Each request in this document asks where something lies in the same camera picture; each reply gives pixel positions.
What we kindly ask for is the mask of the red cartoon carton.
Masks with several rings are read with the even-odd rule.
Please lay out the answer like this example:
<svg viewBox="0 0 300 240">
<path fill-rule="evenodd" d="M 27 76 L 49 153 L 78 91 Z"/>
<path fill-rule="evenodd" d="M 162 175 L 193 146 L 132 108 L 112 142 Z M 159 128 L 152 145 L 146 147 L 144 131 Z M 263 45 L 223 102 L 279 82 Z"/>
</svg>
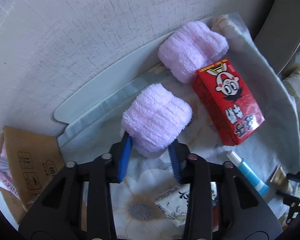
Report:
<svg viewBox="0 0 300 240">
<path fill-rule="evenodd" d="M 196 71 L 192 87 L 225 146 L 236 146 L 264 122 L 249 87 L 228 59 Z"/>
</svg>

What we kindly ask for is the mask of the pink patterned box liner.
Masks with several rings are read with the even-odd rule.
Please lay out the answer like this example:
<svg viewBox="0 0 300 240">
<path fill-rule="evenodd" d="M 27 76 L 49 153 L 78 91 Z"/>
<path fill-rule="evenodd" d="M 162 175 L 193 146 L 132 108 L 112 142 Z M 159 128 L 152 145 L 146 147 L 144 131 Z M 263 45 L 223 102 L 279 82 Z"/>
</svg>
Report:
<svg viewBox="0 0 300 240">
<path fill-rule="evenodd" d="M 8 164 L 5 142 L 3 142 L 2 149 L 0 152 L 0 187 L 9 191 L 17 199 L 20 199 L 17 189 L 15 188 L 10 167 Z"/>
</svg>

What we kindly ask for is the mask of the brown cardboard box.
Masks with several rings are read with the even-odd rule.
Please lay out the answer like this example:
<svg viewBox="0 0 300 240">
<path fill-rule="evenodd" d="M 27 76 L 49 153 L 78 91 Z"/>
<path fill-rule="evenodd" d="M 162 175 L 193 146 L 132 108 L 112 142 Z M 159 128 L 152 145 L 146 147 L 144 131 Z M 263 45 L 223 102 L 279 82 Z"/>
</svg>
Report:
<svg viewBox="0 0 300 240">
<path fill-rule="evenodd" d="M 20 224 L 25 214 L 54 176 L 63 168 L 57 138 L 4 126 L 0 135 L 0 152 L 5 142 L 17 199 L 0 187 L 0 192 L 14 221 Z"/>
</svg>

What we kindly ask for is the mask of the pink fluffy towel roll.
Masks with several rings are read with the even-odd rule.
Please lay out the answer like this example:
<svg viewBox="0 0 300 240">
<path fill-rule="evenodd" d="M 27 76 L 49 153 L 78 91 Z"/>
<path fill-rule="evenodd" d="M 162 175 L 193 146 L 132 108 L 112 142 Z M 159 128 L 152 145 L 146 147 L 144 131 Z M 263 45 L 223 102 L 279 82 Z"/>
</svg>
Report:
<svg viewBox="0 0 300 240">
<path fill-rule="evenodd" d="M 191 83 L 202 67 L 220 60 L 229 50 L 224 36 L 201 21 L 175 31 L 158 50 L 158 58 L 182 83 Z"/>
<path fill-rule="evenodd" d="M 143 90 L 121 120 L 122 129 L 144 157 L 156 159 L 178 137 L 192 118 L 191 106 L 160 83 Z"/>
</svg>

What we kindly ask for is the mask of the white tissue packet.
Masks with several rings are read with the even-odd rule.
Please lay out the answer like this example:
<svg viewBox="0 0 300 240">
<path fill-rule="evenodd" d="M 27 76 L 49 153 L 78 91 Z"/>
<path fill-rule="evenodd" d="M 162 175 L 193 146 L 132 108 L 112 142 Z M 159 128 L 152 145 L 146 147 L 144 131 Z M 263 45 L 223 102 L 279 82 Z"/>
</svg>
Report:
<svg viewBox="0 0 300 240">
<path fill-rule="evenodd" d="M 186 223 L 189 201 L 190 184 L 179 184 L 160 194 L 154 203 L 176 227 L 181 227 Z"/>
</svg>

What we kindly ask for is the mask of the grey cushion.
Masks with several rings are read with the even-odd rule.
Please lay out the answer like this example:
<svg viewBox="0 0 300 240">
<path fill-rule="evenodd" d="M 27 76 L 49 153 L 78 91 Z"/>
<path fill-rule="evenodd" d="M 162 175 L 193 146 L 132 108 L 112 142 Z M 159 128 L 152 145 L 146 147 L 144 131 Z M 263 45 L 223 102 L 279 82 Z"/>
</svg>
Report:
<svg viewBox="0 0 300 240">
<path fill-rule="evenodd" d="M 300 0 L 275 0 L 254 42 L 276 74 L 300 47 Z"/>
</svg>

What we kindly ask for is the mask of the blue cream tube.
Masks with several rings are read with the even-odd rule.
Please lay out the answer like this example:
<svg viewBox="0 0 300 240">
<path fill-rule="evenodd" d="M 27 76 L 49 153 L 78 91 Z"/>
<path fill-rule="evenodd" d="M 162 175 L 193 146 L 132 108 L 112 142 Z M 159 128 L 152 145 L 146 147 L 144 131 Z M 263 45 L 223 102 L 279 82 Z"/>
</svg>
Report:
<svg viewBox="0 0 300 240">
<path fill-rule="evenodd" d="M 255 174 L 243 158 L 234 151 L 229 151 L 226 156 L 241 171 L 243 176 L 247 178 L 253 188 L 261 196 L 264 196 L 267 193 L 269 187 Z"/>
</svg>

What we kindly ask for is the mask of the floral light blue cloth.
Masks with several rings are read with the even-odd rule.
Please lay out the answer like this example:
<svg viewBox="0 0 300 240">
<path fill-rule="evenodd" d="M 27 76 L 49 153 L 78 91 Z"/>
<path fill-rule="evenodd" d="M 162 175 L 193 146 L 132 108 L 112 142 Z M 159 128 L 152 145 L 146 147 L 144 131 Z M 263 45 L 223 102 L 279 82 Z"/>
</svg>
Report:
<svg viewBox="0 0 300 240">
<path fill-rule="evenodd" d="M 212 18 L 207 25 L 229 43 L 227 57 L 243 77 L 258 102 L 265 122 L 247 140 L 232 149 L 263 180 L 277 166 L 287 172 L 300 171 L 300 132 L 295 102 L 261 55 L 237 13 Z M 64 161 L 93 161 L 121 140 L 121 119 L 133 100 L 149 85 L 162 84 L 192 108 L 192 120 L 178 140 L 192 153 L 212 163 L 227 160 L 231 147 L 224 146 L 204 105 L 189 84 L 179 82 L 162 64 L 119 88 L 73 121 L 57 139 Z M 111 185 L 116 233 L 126 239 L 178 239 L 177 227 L 155 205 L 157 196 L 176 185 L 168 153 L 148 159 L 132 150 L 127 175 Z"/>
</svg>

